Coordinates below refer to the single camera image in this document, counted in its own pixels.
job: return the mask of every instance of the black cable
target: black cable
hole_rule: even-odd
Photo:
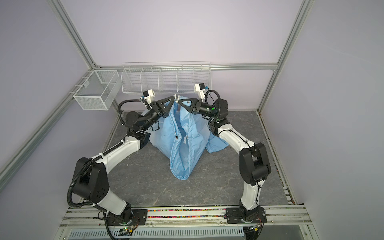
[[[153,130],[153,127],[151,126],[151,129],[152,129],[152,132],[156,132],[157,130],[160,129],[160,122],[157,121],[157,129],[156,130]]]
[[[208,93],[208,94],[209,94],[209,96],[212,98],[212,101],[215,101],[214,98],[211,96],[211,93]]]
[[[214,93],[214,94],[216,94],[216,96],[217,96],[217,103],[218,103],[218,105],[217,105],[217,116],[220,116],[220,108],[221,108],[221,98],[220,98],[220,95],[219,95],[219,93],[218,92],[216,92],[215,90],[208,90],[206,93],[205,93],[205,98],[204,98],[204,100],[205,100],[205,103],[207,103],[208,104],[208,95],[209,95],[209,93]]]
[[[259,189],[260,189],[260,185],[257,187],[257,194],[256,194],[256,200],[255,200],[257,207],[260,206],[260,204],[257,202],[257,198],[259,197]]]
[[[107,224],[107,218],[106,218],[106,215],[105,213],[104,214],[104,225],[105,225],[105,228],[107,229],[107,233],[108,233],[108,236],[112,239],[112,240],[117,240],[111,233],[111,230],[109,230],[109,227],[108,227],[108,224]]]
[[[100,214],[101,212],[103,212],[103,211],[100,211],[100,212],[97,214],[97,218],[98,218],[99,220],[104,220],[104,218],[100,218],[100,217],[99,217],[99,214]]]
[[[124,100],[124,101],[122,101],[119,105],[118,105],[118,117],[119,117],[119,120],[120,120],[120,122],[125,126],[125,122],[124,122],[124,120],[122,119],[122,111],[121,111],[121,106],[124,104],[124,103],[132,103],[132,102],[141,102],[141,103],[144,103],[145,105],[146,105],[146,107],[147,107],[147,109],[148,110],[150,110],[151,109],[151,107],[150,107],[150,105],[147,103],[147,101],[145,101],[145,100],[143,100],[142,101],[142,99],[129,99],[129,100]],[[142,117],[142,118],[139,118],[138,120],[139,121],[144,121],[144,120],[147,120],[147,119],[149,119],[149,118],[151,118],[151,116],[148,116],[148,118],[144,118],[144,117]]]
[[[262,228],[260,229],[259,236],[260,236],[260,234],[262,233],[263,228],[264,228],[264,224],[262,225]]]
[[[253,231],[255,231],[255,228],[245,230],[244,233],[250,233],[250,232],[253,232]]]
[[[116,148],[120,147],[121,145],[123,145],[123,142],[119,142],[118,144],[116,144],[115,146],[111,147],[110,149],[108,149],[107,151],[103,152],[102,155],[105,156],[107,155],[108,153],[112,152],[113,150],[115,150]],[[79,180],[79,178],[81,177],[81,175],[86,171],[88,170],[88,168],[93,164],[95,163],[97,160],[101,159],[102,156],[99,155],[97,156],[96,158],[93,158],[92,160],[90,160],[89,162],[87,162],[86,164],[84,164],[84,166],[80,169],[80,171],[75,175],[75,177],[73,178],[69,188],[68,188],[68,192],[67,192],[67,203],[70,207],[72,208],[76,208],[76,207],[81,207],[81,206],[84,206],[84,205],[92,205],[93,203],[90,202],[90,201],[87,201],[87,202],[81,202],[81,203],[74,203],[72,201],[72,193],[73,193],[73,188],[75,186],[75,184],[77,183],[77,181]]]
[[[233,217],[234,219],[239,219],[239,218],[241,218],[241,216],[233,216],[233,215],[231,215],[231,214],[224,214],[224,216],[223,216],[223,218],[224,219],[227,219],[228,217]]]
[[[251,147],[249,146],[249,144],[248,144],[248,141],[242,139],[242,137],[240,137],[239,134],[237,134],[237,133],[236,133],[235,131],[233,131],[232,129],[225,129],[225,130],[219,132],[218,135],[220,135],[220,133],[225,132],[225,131],[233,132],[233,133],[236,134],[241,140],[243,140],[244,143],[246,143],[246,144],[248,145],[248,148],[251,148]]]

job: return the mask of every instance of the white wall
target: white wall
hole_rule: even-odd
[[[275,63],[302,0],[63,0],[97,64]]]
[[[382,239],[384,2],[318,0],[262,111],[320,239]]]
[[[236,71],[212,71],[212,88],[218,91],[220,97],[228,101],[229,110],[256,109],[263,97],[264,91],[272,77],[272,70],[236,70]],[[183,94],[181,96],[198,98],[195,94]],[[156,93],[156,100],[166,98],[171,93]],[[116,101],[120,103],[127,99],[138,99],[142,94],[125,94],[119,92]],[[144,110],[142,103],[126,103],[122,110]]]
[[[115,119],[113,109],[85,111],[73,101],[0,193],[1,239],[53,239],[77,160],[102,150]]]
[[[0,167],[87,71],[45,0],[0,1]],[[1,239],[52,239],[76,161],[100,152],[116,114],[76,102],[0,192]]]
[[[0,167],[87,69],[45,0],[0,1]]]

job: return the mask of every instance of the light blue cloth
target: light blue cloth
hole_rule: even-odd
[[[193,115],[183,107],[177,110],[173,103],[169,116],[159,119],[160,129],[148,130],[149,140],[169,158],[169,167],[173,175],[186,180],[196,166],[204,148],[209,153],[220,151],[228,143],[214,136],[208,128],[208,121],[201,115]]]

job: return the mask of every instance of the white wire basket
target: white wire basket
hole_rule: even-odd
[[[211,69],[208,64],[138,67],[124,66],[121,85],[124,93],[142,93],[152,89],[164,93],[193,93],[195,83],[211,88]]]
[[[73,97],[84,110],[108,110],[120,90],[117,71],[93,70]]]

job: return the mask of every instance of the metal rail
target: metal rail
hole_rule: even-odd
[[[271,77],[271,80],[268,83],[268,86],[264,92],[263,98],[259,104],[258,111],[261,112],[265,106],[265,103],[271,94],[271,91],[273,89],[273,86],[276,83],[277,78],[279,77],[279,74],[285,64],[285,61],[288,58],[288,55],[290,51],[293,48],[293,45],[295,44],[295,41],[300,33],[300,30],[305,22],[305,19],[308,16],[308,13],[313,5],[314,0],[303,0],[299,13],[296,16],[295,23],[293,24],[293,28],[289,34],[289,37],[287,39],[287,42],[285,43],[285,46],[283,48],[283,51],[280,55],[278,63],[278,69],[276,69]]]
[[[79,33],[76,31],[76,28],[74,27],[60,0],[47,0],[47,2],[54,14],[56,15],[56,18],[61,23],[64,30],[72,40],[77,50],[79,51],[85,63],[88,65],[89,68],[95,68],[97,64],[93,61],[91,54],[87,50],[83,41],[81,40]]]
[[[4,187],[9,183],[11,178],[16,174],[16,172],[21,168],[24,162],[31,156],[33,151],[38,147],[42,142],[45,136],[53,128],[61,116],[71,105],[73,99],[73,92],[75,92],[83,81],[91,73],[91,70],[87,71],[83,77],[78,81],[78,83],[72,88],[59,103],[56,108],[49,114],[47,118],[36,128],[36,130],[30,135],[23,143],[23,145],[16,151],[16,153],[8,160],[8,162],[0,169],[0,192]]]
[[[147,209],[146,224],[138,229],[146,231],[149,229],[162,230],[179,227],[180,229],[191,229],[194,227],[242,227],[254,224],[238,223],[227,224],[223,218],[226,207],[234,206],[192,206],[192,207],[133,207],[135,209]],[[318,239],[315,236],[312,221],[304,205],[264,205],[267,223],[265,225],[299,225],[303,226],[303,234],[307,233],[306,239]],[[76,229],[104,229],[104,221],[98,219],[99,210],[95,208],[68,209],[54,239],[68,238],[72,230]],[[111,231],[122,227],[110,226]]]
[[[100,66],[99,70],[118,70],[122,71],[129,65],[121,66]],[[221,64],[187,64],[187,65],[134,65],[134,68],[210,68],[211,71],[223,70],[276,70],[277,63],[221,63]]]

